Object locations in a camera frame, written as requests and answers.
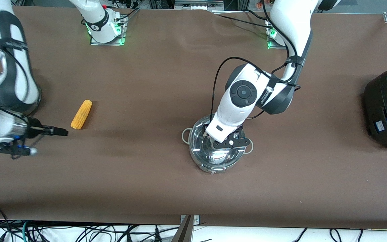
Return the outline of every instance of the yellow corn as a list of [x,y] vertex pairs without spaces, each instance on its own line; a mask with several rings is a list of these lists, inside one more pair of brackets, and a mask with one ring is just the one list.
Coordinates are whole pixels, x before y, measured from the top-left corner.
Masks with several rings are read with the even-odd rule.
[[80,106],[79,110],[74,116],[73,121],[71,121],[71,127],[73,129],[79,130],[83,127],[83,124],[86,121],[87,116],[89,115],[90,109],[92,107],[92,102],[90,100],[85,100]]

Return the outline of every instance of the green led light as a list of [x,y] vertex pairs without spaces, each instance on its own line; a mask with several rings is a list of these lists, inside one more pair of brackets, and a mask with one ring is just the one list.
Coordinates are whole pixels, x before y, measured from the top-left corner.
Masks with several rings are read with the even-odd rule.
[[275,38],[276,35],[277,35],[277,32],[273,29],[273,30],[270,32],[270,37]]

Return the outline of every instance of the white floor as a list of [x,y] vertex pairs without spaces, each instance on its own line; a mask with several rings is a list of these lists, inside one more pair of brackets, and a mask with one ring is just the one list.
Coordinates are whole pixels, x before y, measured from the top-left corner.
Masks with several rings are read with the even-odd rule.
[[[159,226],[160,230],[172,228],[176,226]],[[116,226],[116,230],[124,231],[126,226]],[[192,242],[293,242],[295,241],[303,229],[299,228],[252,228],[252,227],[211,227],[211,226],[196,226]],[[69,228],[69,229],[46,229],[42,231],[43,236],[49,242],[74,242],[77,237],[84,231],[83,228]],[[357,242],[360,231],[359,230],[338,230],[342,242]],[[155,226],[141,225],[134,229],[133,232],[155,232]],[[162,238],[171,237],[176,230],[161,233]],[[146,237],[145,235],[132,235],[133,242],[139,242]],[[94,239],[94,242],[111,242],[117,238],[114,236],[110,238],[107,234],[101,234]],[[5,242],[11,241],[10,236],[6,236]],[[15,237],[16,242],[23,242],[18,237]],[[364,230],[361,237],[361,242],[387,242],[387,231],[378,230]],[[328,229],[307,229],[302,236],[300,242],[333,242],[329,235]]]

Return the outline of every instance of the black cable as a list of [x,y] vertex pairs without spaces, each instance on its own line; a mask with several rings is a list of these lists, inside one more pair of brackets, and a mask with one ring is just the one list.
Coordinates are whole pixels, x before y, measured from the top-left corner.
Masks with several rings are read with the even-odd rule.
[[[174,228],[170,228],[170,229],[166,229],[166,230],[161,230],[160,233],[167,232],[167,231],[170,231],[170,230],[176,230],[176,229],[178,229],[178,227],[174,227]],[[154,233],[154,234],[152,234],[152,235],[150,235],[150,236],[144,238],[143,240],[140,240],[139,242],[144,242],[144,241],[146,241],[147,239],[149,239],[150,237],[153,237],[153,236],[155,236],[155,235],[156,235],[156,233]]]
[[80,242],[80,241],[82,241],[83,238],[86,238],[86,241],[87,241],[87,234],[88,234],[88,233],[91,233],[91,232],[93,231],[93,230],[91,230],[91,231],[87,232],[88,227],[92,228],[92,226],[85,226],[85,227],[84,227],[85,231],[83,231],[82,233],[80,233],[80,235],[77,237],[77,239],[75,240],[75,242]]
[[261,114],[263,114],[264,113],[264,110],[262,110],[260,113],[258,113],[257,115],[255,115],[255,116],[253,116],[253,117],[248,117],[248,118],[246,118],[246,120],[251,120],[251,119],[254,119],[254,118],[257,118],[257,117],[259,117]]
[[128,233],[126,235],[126,242],[132,242],[132,238],[131,238],[131,234],[130,233]]
[[256,14],[256,12],[253,12],[252,10],[250,9],[244,9],[242,10],[243,12],[250,12],[251,14],[253,14],[256,18],[259,18],[259,19],[262,19],[262,20],[267,20],[267,18],[264,18],[264,17],[261,17],[259,15]]
[[37,227],[37,226],[35,226],[35,230],[38,232],[38,236],[40,236],[42,242],[47,241],[47,239],[46,239],[46,238],[41,234],[41,232],[38,230],[38,227]]
[[[334,238],[334,236],[332,235],[332,231],[335,231],[335,232],[337,233],[337,235],[338,235],[338,240],[339,240],[339,241],[337,241],[337,240]],[[331,239],[334,240],[335,242],[341,242],[340,233],[338,232],[337,229],[330,229],[330,230],[329,230],[329,235],[331,236]]]
[[265,3],[264,3],[264,0],[261,0],[261,2],[262,2],[262,9],[264,10],[264,14],[265,14],[265,17],[267,18],[267,20],[271,23],[271,25],[274,27],[274,29],[275,29],[278,33],[280,33],[281,36],[282,36],[283,38],[285,38],[285,39],[289,42],[289,44],[291,45],[292,49],[294,50],[295,55],[298,55],[298,54],[297,54],[297,50],[295,49],[295,46],[294,46],[294,44],[292,43],[292,41],[291,41],[291,40],[290,40],[283,32],[281,32],[281,30],[280,30],[277,26],[275,26],[275,24],[273,23],[273,21],[272,21],[271,18],[269,17],[269,15],[268,15],[268,13],[267,13],[267,10],[265,9]]
[[91,239],[89,240],[89,242],[92,242],[92,241],[95,239],[95,237],[98,236],[98,234],[101,234],[101,233],[109,235],[109,236],[110,236],[110,242],[113,241],[113,237],[112,237],[112,235],[111,235],[110,233],[108,233],[108,232],[103,232],[103,231],[93,231],[93,232],[91,233],[91,235],[90,235],[90,236],[91,236]]
[[161,235],[159,233],[159,228],[158,228],[158,225],[155,225],[155,242],[162,242],[162,238],[161,238]]
[[11,241],[14,242],[13,233],[12,233],[12,231],[11,231],[11,226],[10,226],[10,224],[8,223],[8,218],[7,218],[7,216],[5,215],[5,213],[1,210],[1,208],[0,208],[0,213],[1,213],[1,215],[3,216],[4,221],[5,221],[6,224],[7,224],[8,232],[11,234]]
[[133,9],[130,13],[128,13],[126,16],[122,17],[122,18],[117,18],[116,21],[119,21],[119,20],[122,20],[124,18],[128,18],[129,15],[133,14],[135,11],[139,11],[140,8],[135,8]]
[[4,234],[2,234],[2,236],[0,237],[0,242],[4,242],[6,234],[7,234],[7,232],[4,232]]
[[276,69],[274,69],[274,70],[271,72],[271,74],[273,75],[276,71],[282,69],[282,68],[285,67],[285,66],[286,66],[286,64],[283,64],[283,65],[277,67]]
[[[271,20],[271,18],[269,17],[268,13],[267,13],[267,10],[265,9],[265,3],[264,3],[264,0],[261,0],[261,3],[262,3],[262,9],[264,11],[264,14],[265,14],[265,17],[268,19],[268,21],[271,23],[271,25],[274,27],[274,29],[283,37],[285,38],[289,44],[291,45],[292,49],[294,50],[294,54],[295,55],[298,55],[297,53],[297,50],[295,49],[295,46],[294,44],[292,43],[292,41],[283,33],[281,32],[281,30],[275,26],[275,24],[273,23],[273,21]],[[288,81],[292,80],[292,78],[295,76],[295,72],[297,71],[297,68],[298,68],[298,65],[295,66],[295,70],[294,70],[294,73],[292,74],[292,76],[288,79]],[[298,86],[295,91],[299,90],[301,88],[301,86]]]
[[220,16],[222,18],[229,18],[229,19],[232,19],[232,20],[236,20],[236,21],[240,21],[240,22],[243,22],[243,23],[251,24],[251,25],[254,25],[254,26],[261,26],[261,27],[264,27],[264,28],[267,28],[267,29],[272,29],[273,28],[272,26],[260,25],[260,24],[257,24],[257,23],[252,23],[252,22],[244,21],[244,20],[237,19],[237,18],[231,18],[231,17],[220,15],[220,14],[218,14],[218,16]]
[[363,233],[364,233],[364,229],[361,229],[361,233],[358,236],[358,242],[361,242],[361,237]]
[[305,229],[300,233],[300,235],[298,236],[298,239],[295,240],[294,242],[299,242],[299,241],[301,240],[302,236],[304,235],[304,233],[305,233],[306,231],[307,231],[307,228],[305,228]]
[[96,235],[92,238],[92,234],[91,234],[91,238],[89,239],[89,242],[91,242],[92,240],[94,240],[95,237],[98,236],[98,234],[100,234],[100,233],[106,233],[106,232],[104,232],[104,231],[105,231],[107,228],[109,228],[109,227],[111,227],[111,225],[108,225],[107,227],[103,228],[101,231],[94,231],[94,233],[96,233]]
[[[256,70],[262,72],[267,78],[271,78],[271,76],[267,73],[267,72],[264,72],[261,68],[259,68],[257,65],[255,65],[254,63],[252,63],[251,61],[249,60],[246,60],[244,58],[241,58],[241,57],[236,57],[236,56],[233,56],[233,57],[229,57],[229,58],[226,58],[219,66],[217,72],[216,72],[216,76],[215,76],[215,81],[213,82],[213,92],[212,92],[212,108],[211,108],[211,111],[210,111],[210,122],[212,121],[212,115],[213,115],[213,108],[214,108],[214,103],[215,103],[215,89],[216,89],[216,81],[218,79],[218,75],[219,75],[219,72],[220,72],[220,69],[222,68],[222,66],[228,61],[228,60],[231,60],[231,59],[238,59],[238,60],[242,60],[246,63],[249,63],[251,64],[252,66],[254,66],[256,68]],[[283,81],[283,80],[278,80],[279,83],[284,83],[288,86],[292,86],[292,87],[298,87],[298,89],[301,87],[300,85],[298,84],[294,84],[294,83],[290,83],[288,81]]]
[[132,225],[132,227],[128,226],[128,229],[122,234],[122,236],[120,236],[117,242],[120,242],[129,232],[131,232],[131,230],[133,230],[136,227],[138,227],[138,225]]

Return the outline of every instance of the table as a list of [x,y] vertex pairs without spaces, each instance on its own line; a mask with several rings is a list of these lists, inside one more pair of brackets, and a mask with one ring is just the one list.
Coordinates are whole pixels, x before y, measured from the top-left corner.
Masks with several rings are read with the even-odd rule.
[[[181,132],[210,112],[225,58],[269,72],[284,62],[261,27],[206,11],[141,10],[125,46],[89,46],[76,9],[14,10],[43,89],[36,117],[68,129],[85,99],[93,109],[83,130],[45,137],[35,157],[0,154],[9,219],[178,224],[180,214],[200,214],[221,226],[387,228],[387,149],[367,135],[360,98],[387,70],[382,15],[314,14],[302,89],[286,112],[246,121],[255,150],[211,176]],[[240,64],[222,68],[218,100]]]

